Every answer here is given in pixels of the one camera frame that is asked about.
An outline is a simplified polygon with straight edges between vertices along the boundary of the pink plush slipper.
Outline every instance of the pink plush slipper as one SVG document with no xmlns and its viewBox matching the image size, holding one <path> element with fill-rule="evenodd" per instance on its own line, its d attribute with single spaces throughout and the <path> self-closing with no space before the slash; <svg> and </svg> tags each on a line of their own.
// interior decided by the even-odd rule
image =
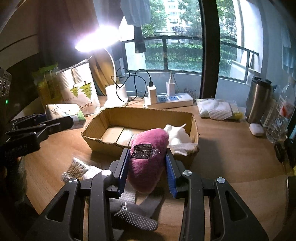
<svg viewBox="0 0 296 241">
<path fill-rule="evenodd" d="M 151 193 L 165 167 L 168 134 L 152 129 L 135 136 L 131 143 L 128 180 L 141 193 Z"/>
</svg>

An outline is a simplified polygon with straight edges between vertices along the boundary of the sock tag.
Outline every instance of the sock tag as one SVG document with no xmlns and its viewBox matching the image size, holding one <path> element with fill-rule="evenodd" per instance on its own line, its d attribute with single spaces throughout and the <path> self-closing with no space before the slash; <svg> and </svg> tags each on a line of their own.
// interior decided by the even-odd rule
<svg viewBox="0 0 296 241">
<path fill-rule="evenodd" d="M 151 152 L 152 144 L 139 144 L 133 147 L 133 154 L 131 158 L 135 159 L 148 159 Z"/>
</svg>

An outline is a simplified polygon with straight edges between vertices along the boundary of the clear plastic bottle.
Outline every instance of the clear plastic bottle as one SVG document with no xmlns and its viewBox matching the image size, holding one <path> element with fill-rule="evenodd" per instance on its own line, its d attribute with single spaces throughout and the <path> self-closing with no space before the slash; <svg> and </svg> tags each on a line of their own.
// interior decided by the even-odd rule
<svg viewBox="0 0 296 241">
<path fill-rule="evenodd" d="M 289 77 L 288 84 L 283 88 L 276 107 L 277 113 L 270 123 L 266 137 L 271 143 L 276 143 L 285 132 L 295 107 L 295 80 Z"/>
</svg>

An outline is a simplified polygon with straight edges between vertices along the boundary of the table surface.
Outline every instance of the table surface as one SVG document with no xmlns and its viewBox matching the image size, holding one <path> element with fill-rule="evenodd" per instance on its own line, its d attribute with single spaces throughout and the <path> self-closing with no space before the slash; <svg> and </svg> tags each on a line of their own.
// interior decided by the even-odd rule
<svg viewBox="0 0 296 241">
<path fill-rule="evenodd" d="M 101 96 L 99 100 L 103 106 L 106 97 Z M 128 104 L 129 107 L 142 105 L 143 102 L 138 100 Z M 191 170 L 204 178 L 226 178 L 272 240 L 285 220 L 286 177 L 292 170 L 278 162 L 273 146 L 266 138 L 251 134 L 245 120 L 201 119 L 196 105 L 175 110 L 191 112 L 197 121 L 200 151 Z M 41 143 L 39 151 L 26 156 L 27 196 L 39 214 L 63 186 L 61 175 L 70 166 L 73 155 L 99 162 L 102 168 L 108 168 L 110 161 L 114 160 L 92 152 L 81 137 L 81 130 L 56 133 Z M 141 200 L 143 196 L 138 195 L 137 203 Z M 178 240 L 183 204 L 183 199 L 173 199 L 166 189 L 157 231 L 143 233 L 131 229 L 121 240 Z M 209 210 L 205 205 L 205 240 L 210 240 L 209 227 Z"/>
</svg>

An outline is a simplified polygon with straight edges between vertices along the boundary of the cardboard box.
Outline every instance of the cardboard box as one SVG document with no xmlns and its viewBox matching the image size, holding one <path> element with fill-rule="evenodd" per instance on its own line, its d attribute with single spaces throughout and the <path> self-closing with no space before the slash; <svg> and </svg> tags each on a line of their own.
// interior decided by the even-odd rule
<svg viewBox="0 0 296 241">
<path fill-rule="evenodd" d="M 82 137 L 93 151 L 119 158 L 128 145 L 118 144 L 124 129 L 134 134 L 154 128 L 164 128 L 167 124 L 181 126 L 186 123 L 185 131 L 191 141 L 198 143 L 198 128 L 194 115 L 173 110 L 156 110 L 133 107 L 115 107 L 103 109 L 85 125 Z M 183 162 L 189 169 L 198 150 L 189 156 L 175 154 L 176 160 Z"/>
</svg>

